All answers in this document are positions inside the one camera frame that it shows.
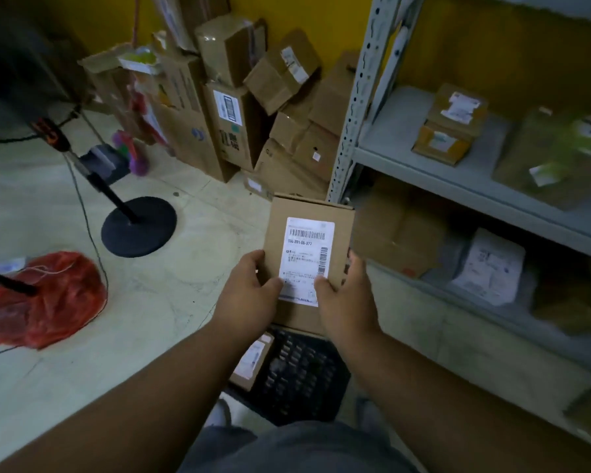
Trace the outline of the purple and pink toy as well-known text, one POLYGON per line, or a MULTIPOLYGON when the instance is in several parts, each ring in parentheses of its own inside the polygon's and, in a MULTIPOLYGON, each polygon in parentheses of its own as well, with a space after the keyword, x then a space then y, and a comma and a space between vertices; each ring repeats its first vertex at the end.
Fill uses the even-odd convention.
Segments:
POLYGON ((144 150, 134 141, 133 136, 124 130, 117 130, 111 136, 111 142, 116 151, 125 160, 129 172, 135 176, 146 176, 150 164, 144 150))

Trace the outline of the cardboard box with white label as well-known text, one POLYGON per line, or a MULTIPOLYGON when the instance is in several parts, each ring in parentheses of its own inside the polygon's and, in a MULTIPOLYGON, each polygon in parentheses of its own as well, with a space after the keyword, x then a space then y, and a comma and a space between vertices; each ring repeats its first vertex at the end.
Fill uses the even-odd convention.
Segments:
POLYGON ((307 335, 324 337, 315 278, 326 278, 338 288, 345 279, 355 220, 351 206, 304 197, 274 195, 265 234, 262 283, 280 278, 273 323, 307 335))

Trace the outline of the yellow cardboard box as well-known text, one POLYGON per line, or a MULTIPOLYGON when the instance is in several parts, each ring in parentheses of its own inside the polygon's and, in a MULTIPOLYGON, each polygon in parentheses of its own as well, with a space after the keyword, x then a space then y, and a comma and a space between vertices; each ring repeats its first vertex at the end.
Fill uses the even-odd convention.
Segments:
POLYGON ((449 166, 456 166, 468 153, 475 138, 426 120, 411 151, 449 166))

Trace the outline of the small labelled cardboard box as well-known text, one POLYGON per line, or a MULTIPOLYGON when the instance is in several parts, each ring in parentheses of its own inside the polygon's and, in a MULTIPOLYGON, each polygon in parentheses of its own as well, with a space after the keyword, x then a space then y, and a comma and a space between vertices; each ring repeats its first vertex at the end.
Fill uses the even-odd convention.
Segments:
POLYGON ((239 360, 229 381, 245 392, 250 392, 268 357, 274 339, 271 333, 266 332, 254 341, 239 360))

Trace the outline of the brown box with white label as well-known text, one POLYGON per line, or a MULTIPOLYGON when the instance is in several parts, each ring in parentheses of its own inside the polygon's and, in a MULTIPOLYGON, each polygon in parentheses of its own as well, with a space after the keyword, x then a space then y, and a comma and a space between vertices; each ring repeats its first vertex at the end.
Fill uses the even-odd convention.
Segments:
POLYGON ((489 101, 478 94, 443 84, 433 98, 426 121, 477 138, 489 116, 489 101))

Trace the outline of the grey bag with white label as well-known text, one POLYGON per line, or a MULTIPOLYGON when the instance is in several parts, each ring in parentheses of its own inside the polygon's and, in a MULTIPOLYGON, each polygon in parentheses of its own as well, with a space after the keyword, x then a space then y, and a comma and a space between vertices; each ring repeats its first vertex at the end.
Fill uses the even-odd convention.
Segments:
POLYGON ((485 229, 453 231, 441 247, 439 266, 421 279, 488 309, 529 310, 537 269, 526 250, 485 229))

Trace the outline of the person's right forearm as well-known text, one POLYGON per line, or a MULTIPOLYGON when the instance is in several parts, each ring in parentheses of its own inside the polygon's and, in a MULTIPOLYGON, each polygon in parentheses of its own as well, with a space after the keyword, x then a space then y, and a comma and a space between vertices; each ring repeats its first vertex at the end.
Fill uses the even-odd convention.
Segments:
POLYGON ((591 445, 381 331, 333 337, 360 386, 431 473, 591 473, 591 445))

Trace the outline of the black plastic crate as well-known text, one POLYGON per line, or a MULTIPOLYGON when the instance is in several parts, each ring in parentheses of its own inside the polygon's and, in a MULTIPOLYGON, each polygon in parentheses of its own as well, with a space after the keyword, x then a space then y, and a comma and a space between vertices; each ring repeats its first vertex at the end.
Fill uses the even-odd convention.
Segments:
POLYGON ((224 389, 276 427, 336 420, 351 374, 332 343, 272 325, 275 339, 250 392, 228 382, 224 389))

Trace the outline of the black fan head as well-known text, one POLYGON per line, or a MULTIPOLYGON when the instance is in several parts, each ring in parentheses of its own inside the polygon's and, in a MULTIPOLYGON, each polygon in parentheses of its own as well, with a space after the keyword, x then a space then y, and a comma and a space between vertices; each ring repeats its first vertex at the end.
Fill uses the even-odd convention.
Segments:
POLYGON ((0 7, 0 102, 29 124, 50 118, 58 101, 82 106, 87 88, 81 75, 72 86, 70 72, 50 40, 26 18, 0 7))

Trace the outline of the pile of cardboard boxes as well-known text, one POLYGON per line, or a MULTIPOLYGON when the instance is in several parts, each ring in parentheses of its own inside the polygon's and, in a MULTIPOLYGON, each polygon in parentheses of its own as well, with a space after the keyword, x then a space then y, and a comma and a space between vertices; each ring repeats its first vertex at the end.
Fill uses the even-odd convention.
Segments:
POLYGON ((321 77, 303 28, 268 41, 262 17, 229 0, 152 0, 166 25, 83 58, 79 65, 124 131, 221 182, 241 171, 246 188, 324 201, 333 177, 356 50, 321 77))

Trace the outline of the person's left hand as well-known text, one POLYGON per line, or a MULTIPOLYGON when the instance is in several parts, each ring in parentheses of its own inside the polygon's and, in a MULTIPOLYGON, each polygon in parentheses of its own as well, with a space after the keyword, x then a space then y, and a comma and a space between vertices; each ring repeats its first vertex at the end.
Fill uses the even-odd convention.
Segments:
POLYGON ((272 323, 276 304, 264 304, 260 297, 257 268, 265 252, 253 250, 241 257, 232 269, 215 305, 210 325, 228 338, 245 345, 257 340, 272 323))

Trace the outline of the black stand with round base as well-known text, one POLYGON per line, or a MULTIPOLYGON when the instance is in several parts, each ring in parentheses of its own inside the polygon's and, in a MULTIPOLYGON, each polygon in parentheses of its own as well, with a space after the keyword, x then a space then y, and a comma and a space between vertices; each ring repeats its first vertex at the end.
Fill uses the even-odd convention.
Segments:
POLYGON ((50 147, 65 154, 89 184, 115 206, 101 227, 104 247, 118 257, 134 259, 152 254, 172 238, 178 217, 174 207, 158 197, 121 200, 107 182, 74 153, 63 131, 49 118, 38 118, 31 128, 50 147))

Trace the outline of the person's right hand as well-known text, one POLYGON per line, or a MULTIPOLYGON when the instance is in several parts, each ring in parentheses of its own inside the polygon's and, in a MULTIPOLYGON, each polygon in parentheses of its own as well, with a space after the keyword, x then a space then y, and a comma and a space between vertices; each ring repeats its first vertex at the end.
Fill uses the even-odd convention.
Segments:
POLYGON ((353 250, 344 283, 334 304, 319 304, 326 336, 338 350, 347 350, 382 332, 366 263, 353 250))

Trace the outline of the red mesh bag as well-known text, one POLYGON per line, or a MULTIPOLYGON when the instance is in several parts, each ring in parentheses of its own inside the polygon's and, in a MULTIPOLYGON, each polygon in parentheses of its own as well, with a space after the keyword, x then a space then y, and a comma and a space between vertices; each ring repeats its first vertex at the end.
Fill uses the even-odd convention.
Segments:
POLYGON ((8 347, 41 350, 63 341, 97 317, 108 300, 96 264, 79 252, 35 257, 11 279, 36 293, 0 286, 0 345, 8 347))

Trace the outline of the person's left forearm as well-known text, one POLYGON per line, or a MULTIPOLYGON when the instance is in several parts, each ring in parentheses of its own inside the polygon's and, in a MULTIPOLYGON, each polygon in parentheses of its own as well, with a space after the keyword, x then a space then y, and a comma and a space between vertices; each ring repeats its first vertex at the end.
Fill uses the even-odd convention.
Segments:
POLYGON ((145 368, 0 462, 0 473, 174 473, 269 323, 214 315, 145 368))

